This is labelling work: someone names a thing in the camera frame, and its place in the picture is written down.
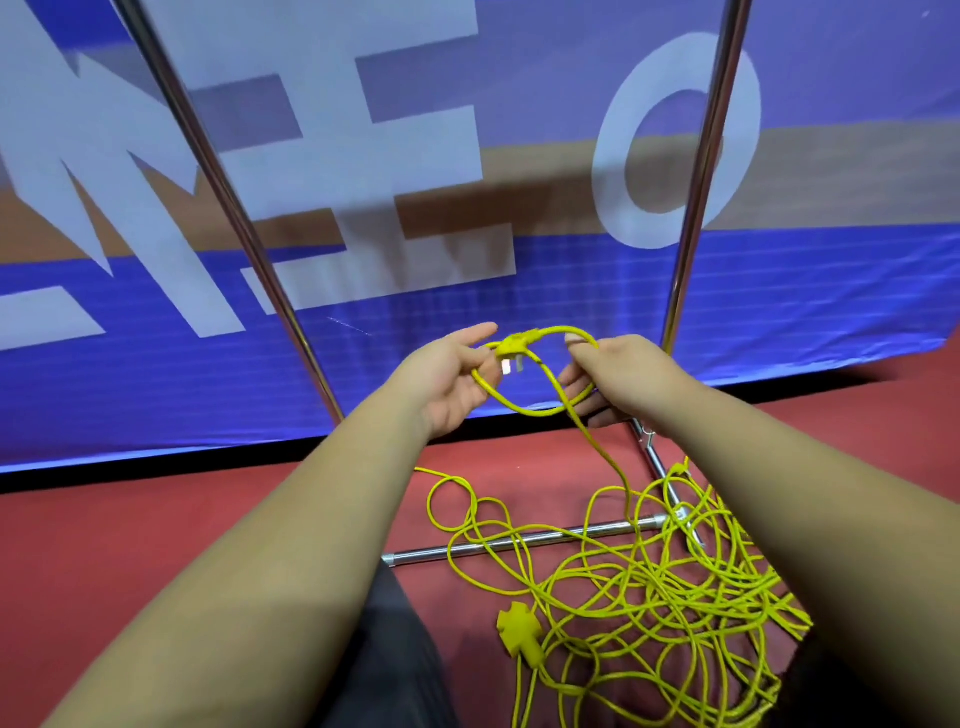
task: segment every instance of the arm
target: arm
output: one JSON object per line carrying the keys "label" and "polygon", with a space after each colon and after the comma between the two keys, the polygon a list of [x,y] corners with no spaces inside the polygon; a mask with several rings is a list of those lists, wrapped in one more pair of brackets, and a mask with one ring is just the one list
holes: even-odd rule
{"label": "arm", "polygon": [[427,441],[496,383],[493,324],[411,356],[272,494],[178,576],[46,722],[301,726],[336,669]]}
{"label": "arm", "polygon": [[602,393],[578,406],[590,426],[627,414],[673,438],[864,679],[924,723],[960,724],[960,506],[700,384],[639,336],[570,353],[568,394],[588,379]]}

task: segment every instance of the metal stand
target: metal stand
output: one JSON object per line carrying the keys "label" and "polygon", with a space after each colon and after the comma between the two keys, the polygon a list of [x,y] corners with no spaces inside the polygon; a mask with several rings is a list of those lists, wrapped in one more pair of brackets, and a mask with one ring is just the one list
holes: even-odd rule
{"label": "metal stand", "polygon": [[267,292],[267,296],[270,298],[270,303],[274,305],[276,315],[280,317],[290,340],[297,348],[310,378],[313,379],[313,383],[320,393],[321,400],[324,401],[330,419],[334,426],[339,425],[344,419],[344,412],[333,395],[333,390],[330,388],[317,355],[314,354],[313,348],[310,346],[310,341],[303,332],[303,327],[297,318],[297,312],[294,311],[290,299],[287,298],[286,291],[283,290],[283,286],[276,277],[274,264],[270,261],[270,257],[263,247],[263,242],[253,226],[250,215],[247,214],[236,190],[233,189],[227,171],[220,163],[220,158],[217,157],[217,153],[210,143],[210,137],[204,130],[204,124],[193,108],[186,87],[171,63],[170,56],[163,47],[163,43],[156,34],[153,21],[140,0],[116,0],[114,5],[126,24],[127,31],[150,67],[150,71],[156,79],[156,84],[163,92],[163,97],[167,100],[174,118],[177,119],[177,123],[197,158],[197,162],[210,181],[213,193],[217,196],[217,202],[220,203],[230,226],[240,239],[240,245],[243,246],[244,252],[250,259],[256,276],[263,285],[263,290]]}
{"label": "metal stand", "polygon": [[[727,121],[727,110],[730,108],[730,97],[733,93],[736,67],[740,62],[743,37],[747,34],[751,4],[752,0],[727,0],[723,12],[720,40],[717,43],[713,77],[710,79],[710,92],[707,97],[707,113],[704,115],[704,126],[700,131],[700,143],[697,145],[693,176],[690,179],[690,192],[686,198],[684,226],[680,233],[680,248],[677,251],[677,263],[673,270],[673,282],[670,285],[670,299],[667,303],[663,334],[660,338],[660,347],[670,355],[673,355],[677,343],[677,331],[684,313],[686,289],[693,272],[693,258],[700,244],[704,211],[707,208],[710,184],[713,182],[713,171],[720,156],[723,128]],[[660,462],[660,456],[657,455],[657,449],[654,447],[654,432],[643,427],[636,419],[633,419],[630,425],[641,449],[650,461],[650,467],[653,468],[657,477],[665,477],[663,463]],[[680,498],[674,487],[665,482],[663,490],[664,500],[671,507],[676,508]],[[681,506],[676,508],[676,511],[679,519],[686,518],[686,508]],[[689,536],[700,548],[705,546],[704,540],[696,529],[690,529]]]}
{"label": "metal stand", "polygon": [[[743,37],[747,30],[747,20],[750,15],[752,0],[727,0],[724,8],[723,24],[720,31],[720,40],[717,44],[716,59],[713,66],[713,76],[710,81],[710,91],[707,100],[707,113],[704,126],[700,133],[700,143],[697,146],[697,156],[694,163],[693,177],[690,182],[690,192],[687,197],[684,225],[680,237],[680,249],[677,252],[677,264],[674,269],[673,283],[670,288],[670,299],[667,305],[666,318],[663,324],[663,336],[660,345],[667,353],[672,354],[677,340],[677,329],[684,311],[686,289],[690,283],[690,274],[693,270],[693,258],[700,242],[700,230],[704,222],[704,210],[707,206],[707,197],[710,184],[713,181],[713,170],[720,153],[720,143],[723,139],[724,123],[727,119],[727,109],[730,106],[730,97],[733,90],[733,80],[736,76],[736,67],[740,60],[740,50],[743,46]],[[283,290],[274,271],[263,243],[233,185],[230,183],[227,171],[220,163],[204,125],[193,108],[189,94],[180,79],[179,74],[170,61],[170,57],[156,34],[153,22],[147,14],[140,0],[115,0],[114,5],[127,26],[131,37],[143,54],[144,60],[150,67],[156,83],[163,92],[170,111],[180,125],[190,149],[213,188],[213,192],[220,203],[230,226],[236,232],[251,265],[256,272],[263,289],[267,292],[270,302],[274,305],[277,316],[283,323],[297,348],[303,364],[306,366],[317,391],[320,393],[330,419],[338,425],[344,419],[343,410],[333,395],[333,390],[326,379],[324,370],[314,353],[310,342],[303,332],[300,321],[290,299]],[[633,420],[631,423],[641,447],[650,460],[650,465],[658,477],[665,477],[666,472],[657,451],[654,448],[654,433],[643,428]],[[669,483],[664,484],[665,500],[675,507],[680,498]],[[679,518],[686,518],[687,511],[682,506],[677,508]],[[659,529],[666,522],[665,514],[641,519],[638,527],[641,530]],[[575,533],[583,533],[582,526],[569,529]],[[587,529],[591,538],[603,538],[615,534],[630,533],[634,527],[629,522],[597,523]],[[690,537],[703,546],[703,540],[695,530]],[[522,537],[530,547],[546,544],[558,544],[574,540],[565,534],[554,531],[542,531],[527,534]],[[514,547],[513,539],[499,539],[491,542],[494,550],[505,550]],[[485,552],[483,546],[474,544],[459,544],[451,549],[455,557],[469,556]],[[421,548],[413,551],[384,554],[383,559],[389,566],[401,564],[415,564],[423,561],[445,559],[446,546]]]}

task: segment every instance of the forearm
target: forearm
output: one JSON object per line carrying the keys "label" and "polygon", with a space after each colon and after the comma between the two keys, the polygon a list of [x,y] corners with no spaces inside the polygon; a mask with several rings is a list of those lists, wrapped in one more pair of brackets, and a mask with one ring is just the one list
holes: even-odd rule
{"label": "forearm", "polygon": [[358,407],[136,618],[48,725],[302,725],[427,440],[404,406],[381,391]]}
{"label": "forearm", "polygon": [[914,716],[960,680],[960,509],[703,385],[671,434],[818,626]]}

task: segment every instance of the left hand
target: left hand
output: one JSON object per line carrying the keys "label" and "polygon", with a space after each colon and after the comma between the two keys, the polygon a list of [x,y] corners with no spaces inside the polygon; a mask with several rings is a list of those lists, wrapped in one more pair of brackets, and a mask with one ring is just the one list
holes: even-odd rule
{"label": "left hand", "polygon": [[410,354],[388,379],[384,389],[414,404],[429,439],[452,432],[487,401],[473,379],[474,369],[491,386],[500,383],[503,373],[493,351],[473,348],[496,329],[486,323],[454,331]]}

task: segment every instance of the hand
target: hand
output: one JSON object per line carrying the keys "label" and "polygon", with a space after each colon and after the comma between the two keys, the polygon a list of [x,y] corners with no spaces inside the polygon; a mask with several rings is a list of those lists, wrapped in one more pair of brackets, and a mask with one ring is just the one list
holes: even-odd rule
{"label": "hand", "polygon": [[491,386],[503,378],[500,363],[490,349],[474,349],[496,333],[496,324],[477,324],[448,334],[410,354],[387,381],[385,389],[409,399],[426,427],[428,439],[459,427],[487,393],[473,379],[479,370]]}
{"label": "hand", "polygon": [[573,399],[592,381],[597,392],[574,411],[589,427],[604,427],[637,417],[657,431],[669,434],[669,415],[696,380],[684,372],[656,344],[642,336],[601,339],[595,348],[568,334],[566,345],[573,361],[558,377]]}

